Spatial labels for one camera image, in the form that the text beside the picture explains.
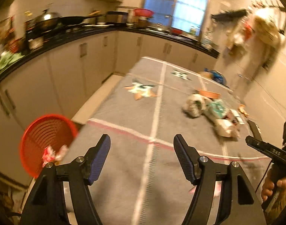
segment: metal screw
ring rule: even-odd
[[[46,163],[45,167],[46,168],[51,168],[53,166],[53,163],[52,162],[48,162]]]
[[[209,159],[205,156],[199,158],[202,162],[207,162]]]
[[[233,167],[238,167],[240,164],[238,162],[232,162]]]
[[[79,162],[79,163],[83,162],[84,160],[85,160],[84,157],[78,157],[78,158],[76,158],[76,161]]]

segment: black cable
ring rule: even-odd
[[[262,183],[262,181],[263,181],[263,179],[264,179],[266,173],[268,172],[268,169],[269,169],[269,167],[270,167],[270,165],[271,165],[271,162],[272,162],[272,160],[269,162],[269,165],[268,165],[268,167],[267,167],[267,169],[266,169],[266,171],[265,171],[265,173],[264,173],[264,175],[263,175],[261,181],[259,182],[258,187],[256,188],[256,192],[258,191],[258,188],[260,187],[260,184]]]

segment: frying pan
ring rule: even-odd
[[[85,19],[91,19],[96,17],[104,16],[104,14],[90,14],[88,16],[68,16],[59,18],[59,22],[63,25],[78,25]]]

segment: green cloth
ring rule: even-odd
[[[0,70],[4,69],[5,67],[9,66],[10,64],[18,61],[20,58],[24,56],[21,53],[11,53],[6,52],[4,55],[0,57]]]
[[[273,221],[278,218],[278,216],[280,215],[281,211],[285,208],[285,206],[286,206],[286,193],[283,194],[279,199],[277,199],[271,211],[268,214],[265,214],[266,223],[267,224],[273,223]]]

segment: hand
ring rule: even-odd
[[[272,195],[272,191],[274,188],[274,183],[271,181],[270,176],[271,176],[271,169],[268,171],[267,177],[265,178],[265,182],[262,187],[261,197],[263,201],[266,201],[268,196]],[[279,188],[282,188],[282,192],[280,193],[280,195],[284,194],[286,192],[286,177],[280,179],[277,182],[277,186]]]

